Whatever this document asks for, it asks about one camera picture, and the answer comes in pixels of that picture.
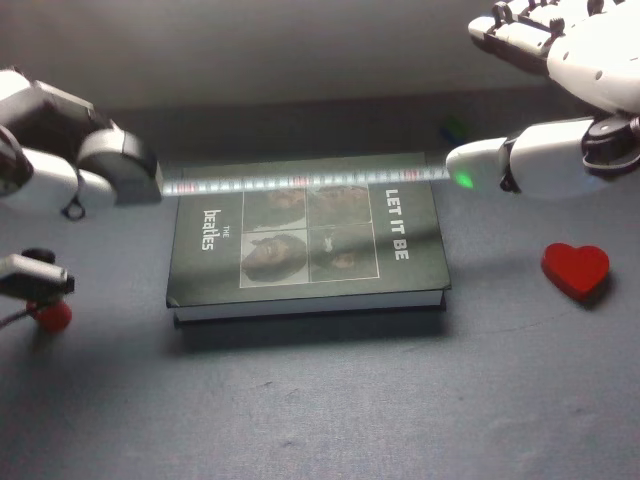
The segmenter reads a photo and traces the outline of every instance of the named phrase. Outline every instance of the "hardcover book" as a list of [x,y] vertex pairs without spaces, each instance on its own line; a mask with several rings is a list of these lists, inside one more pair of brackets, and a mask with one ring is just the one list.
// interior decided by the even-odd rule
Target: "hardcover book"
[[217,179],[219,193],[179,201],[166,298],[176,323],[444,305],[431,187],[406,181],[425,166],[399,154],[185,169],[193,189]]

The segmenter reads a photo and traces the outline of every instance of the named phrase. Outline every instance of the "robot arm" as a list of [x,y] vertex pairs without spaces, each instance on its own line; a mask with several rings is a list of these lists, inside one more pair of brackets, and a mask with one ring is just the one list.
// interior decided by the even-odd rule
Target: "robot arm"
[[597,118],[533,125],[501,139],[453,150],[458,184],[542,199],[587,194],[640,161],[640,51],[631,42],[637,0],[514,0],[469,25],[483,51],[549,76],[597,107]]
[[0,205],[79,219],[157,203],[161,183],[153,152],[92,104],[0,71]]

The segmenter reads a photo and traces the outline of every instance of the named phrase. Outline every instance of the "background wall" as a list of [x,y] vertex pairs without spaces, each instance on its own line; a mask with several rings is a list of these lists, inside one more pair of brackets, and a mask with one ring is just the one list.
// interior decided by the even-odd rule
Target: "background wall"
[[0,64],[104,107],[420,95],[539,82],[472,46],[491,0],[0,3]]

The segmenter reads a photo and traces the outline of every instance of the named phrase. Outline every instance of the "table surface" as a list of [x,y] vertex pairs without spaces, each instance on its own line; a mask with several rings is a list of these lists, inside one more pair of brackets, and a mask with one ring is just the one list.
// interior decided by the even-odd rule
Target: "table surface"
[[[0,476],[640,478],[637,183],[564,203],[434,193],[446,312],[188,331],[164,306],[175,199],[76,225],[3,212],[0,255],[53,248],[77,292],[63,335],[0,335]],[[558,241],[610,256],[590,311],[540,270]]]

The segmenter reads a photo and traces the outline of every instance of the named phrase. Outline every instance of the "white measuring tape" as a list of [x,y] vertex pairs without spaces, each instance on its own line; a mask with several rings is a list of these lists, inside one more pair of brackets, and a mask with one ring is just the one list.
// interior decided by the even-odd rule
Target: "white measuring tape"
[[181,179],[165,180],[163,195],[165,197],[182,197],[188,195],[256,192],[304,187],[430,182],[434,180],[446,180],[448,178],[449,173],[444,167],[424,167],[397,170],[360,170],[311,175]]

